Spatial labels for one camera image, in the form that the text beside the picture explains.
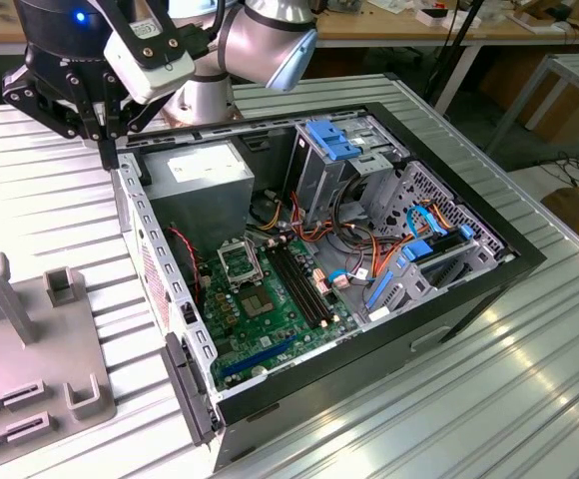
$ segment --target ram slot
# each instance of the ram slot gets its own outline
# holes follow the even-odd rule
[[[289,291],[289,295],[300,309],[309,327],[315,329],[320,327],[323,320],[329,321],[329,311],[311,283],[300,271],[293,256],[285,248],[272,249],[268,253],[268,260]]]

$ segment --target gray 3d printed holder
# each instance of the gray 3d printed holder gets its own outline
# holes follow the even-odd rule
[[[0,252],[0,464],[116,412],[83,277],[9,279]]]

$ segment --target red wire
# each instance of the red wire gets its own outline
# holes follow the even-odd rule
[[[194,269],[195,300],[196,300],[195,303],[199,304],[199,296],[201,295],[201,282],[199,280],[199,269],[197,268],[197,259],[194,256],[194,248],[192,247],[188,239],[184,237],[179,230],[177,230],[176,228],[168,228],[168,230],[170,230],[177,237],[179,237],[181,241],[185,243],[186,247],[188,248],[188,251],[190,252],[190,257],[192,258],[192,268]]]

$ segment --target chip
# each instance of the chip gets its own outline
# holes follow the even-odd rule
[[[239,300],[248,317],[256,317],[274,309],[272,299],[264,286],[254,286],[239,293]]]
[[[234,348],[232,347],[232,344],[229,341],[220,342],[219,344],[217,344],[217,353],[219,354],[219,356],[223,356],[224,354],[228,354],[232,351],[234,351]]]

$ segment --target green circuit board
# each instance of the green circuit board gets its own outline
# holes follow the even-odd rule
[[[312,255],[298,240],[289,244],[288,251],[301,261],[304,275],[315,290],[310,273],[318,265]],[[310,327],[288,286],[268,260],[270,252],[258,247],[256,254],[264,278],[254,284],[243,284],[240,289],[230,286],[218,255],[200,265],[206,287],[204,322],[219,354],[212,367],[219,389],[239,384],[261,368],[270,370],[357,329],[350,310],[335,291],[330,293],[329,300],[323,298],[322,302],[337,320],[326,327]],[[233,268],[247,270],[248,266],[232,264]],[[270,356],[277,349],[281,352]],[[252,359],[257,354],[268,357],[262,361]],[[248,359],[255,363],[230,373],[231,366]]]

